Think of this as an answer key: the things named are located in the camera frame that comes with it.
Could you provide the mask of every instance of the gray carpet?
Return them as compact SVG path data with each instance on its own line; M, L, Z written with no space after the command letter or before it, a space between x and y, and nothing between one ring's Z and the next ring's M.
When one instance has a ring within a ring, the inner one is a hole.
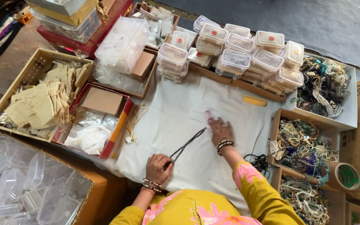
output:
M360 0L159 0L218 23L283 33L324 56L360 67Z

